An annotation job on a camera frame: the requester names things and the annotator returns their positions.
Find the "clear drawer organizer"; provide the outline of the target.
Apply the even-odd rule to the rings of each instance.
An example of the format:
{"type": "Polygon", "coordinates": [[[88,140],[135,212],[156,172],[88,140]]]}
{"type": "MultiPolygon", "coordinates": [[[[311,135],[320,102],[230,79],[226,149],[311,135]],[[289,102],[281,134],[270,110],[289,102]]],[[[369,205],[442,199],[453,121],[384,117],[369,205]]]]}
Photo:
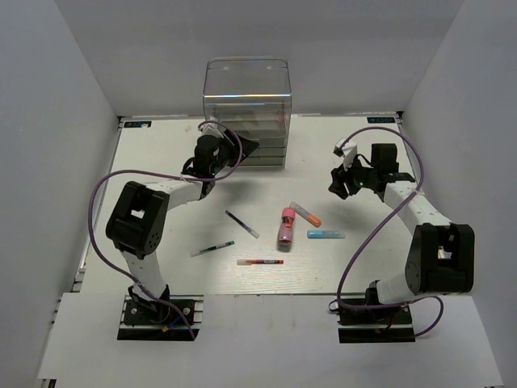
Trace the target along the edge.
{"type": "Polygon", "coordinates": [[[286,162],[292,114],[292,96],[245,95],[204,97],[204,116],[216,120],[259,148],[242,164],[283,168],[286,162]]]}

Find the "pink glue bottle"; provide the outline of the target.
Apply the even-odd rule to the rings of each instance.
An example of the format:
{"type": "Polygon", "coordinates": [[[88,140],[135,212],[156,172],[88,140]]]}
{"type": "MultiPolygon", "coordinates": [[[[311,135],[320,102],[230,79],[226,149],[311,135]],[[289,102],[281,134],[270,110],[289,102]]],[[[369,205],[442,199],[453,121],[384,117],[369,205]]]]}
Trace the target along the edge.
{"type": "Polygon", "coordinates": [[[288,252],[292,248],[295,217],[296,212],[292,208],[287,207],[283,209],[276,238],[276,246],[279,251],[288,252]]]}

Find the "clear organizer lid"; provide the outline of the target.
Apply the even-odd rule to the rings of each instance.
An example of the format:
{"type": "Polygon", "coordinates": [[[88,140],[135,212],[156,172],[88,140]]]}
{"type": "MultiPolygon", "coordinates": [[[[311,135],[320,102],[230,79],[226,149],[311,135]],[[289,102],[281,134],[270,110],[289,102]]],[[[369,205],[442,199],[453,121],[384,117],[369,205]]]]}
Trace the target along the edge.
{"type": "Polygon", "coordinates": [[[288,63],[273,57],[216,57],[208,62],[204,97],[245,95],[290,97],[288,63]]]}

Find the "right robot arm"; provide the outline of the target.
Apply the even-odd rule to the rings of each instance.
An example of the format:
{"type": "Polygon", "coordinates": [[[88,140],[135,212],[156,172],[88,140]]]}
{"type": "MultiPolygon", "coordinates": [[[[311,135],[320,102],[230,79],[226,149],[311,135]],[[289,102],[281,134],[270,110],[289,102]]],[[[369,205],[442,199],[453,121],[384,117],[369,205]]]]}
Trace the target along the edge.
{"type": "Polygon", "coordinates": [[[372,321],[381,323],[394,309],[425,297],[470,293],[474,281],[473,228],[441,214],[415,178],[399,170],[396,145],[373,145],[368,166],[359,160],[352,141],[340,141],[334,154],[343,161],[331,171],[330,192],[346,199],[362,189],[373,191],[391,208],[389,217],[399,217],[412,236],[405,266],[397,275],[373,281],[362,304],[339,299],[339,306],[365,311],[372,321]]]}

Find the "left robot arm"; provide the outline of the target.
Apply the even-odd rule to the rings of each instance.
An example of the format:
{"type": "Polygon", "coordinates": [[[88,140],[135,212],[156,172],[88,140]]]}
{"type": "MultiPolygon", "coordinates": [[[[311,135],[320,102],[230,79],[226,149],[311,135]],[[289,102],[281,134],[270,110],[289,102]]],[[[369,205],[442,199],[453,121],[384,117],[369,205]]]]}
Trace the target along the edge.
{"type": "Polygon", "coordinates": [[[204,199],[215,186],[214,179],[226,167],[235,167],[259,148],[228,129],[197,139],[194,154],[183,165],[183,179],[168,179],[124,185],[108,220],[106,236],[121,252],[133,285],[131,299],[152,322],[170,315],[170,290],[163,280],[156,250],[162,240],[167,213],[188,202],[204,199]]]}

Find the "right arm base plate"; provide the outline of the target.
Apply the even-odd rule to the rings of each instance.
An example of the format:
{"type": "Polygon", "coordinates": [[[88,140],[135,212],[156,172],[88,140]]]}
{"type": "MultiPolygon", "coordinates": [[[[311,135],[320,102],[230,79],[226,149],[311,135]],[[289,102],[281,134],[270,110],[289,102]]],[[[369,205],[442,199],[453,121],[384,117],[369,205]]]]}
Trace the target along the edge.
{"type": "Polygon", "coordinates": [[[328,305],[337,315],[341,344],[390,344],[415,341],[413,319],[408,307],[385,310],[349,310],[336,300],[328,305]]]}

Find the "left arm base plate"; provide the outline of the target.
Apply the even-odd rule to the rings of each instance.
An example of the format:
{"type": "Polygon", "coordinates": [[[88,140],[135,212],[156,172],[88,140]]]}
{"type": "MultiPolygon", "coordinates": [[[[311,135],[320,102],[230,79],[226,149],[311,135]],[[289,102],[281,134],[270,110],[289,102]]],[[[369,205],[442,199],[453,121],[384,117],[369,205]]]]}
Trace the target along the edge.
{"type": "Polygon", "coordinates": [[[204,309],[204,297],[175,296],[170,303],[176,305],[186,317],[194,336],[178,312],[165,306],[161,312],[154,312],[140,306],[129,295],[124,297],[120,315],[117,339],[122,341],[193,341],[198,335],[204,309]]]}

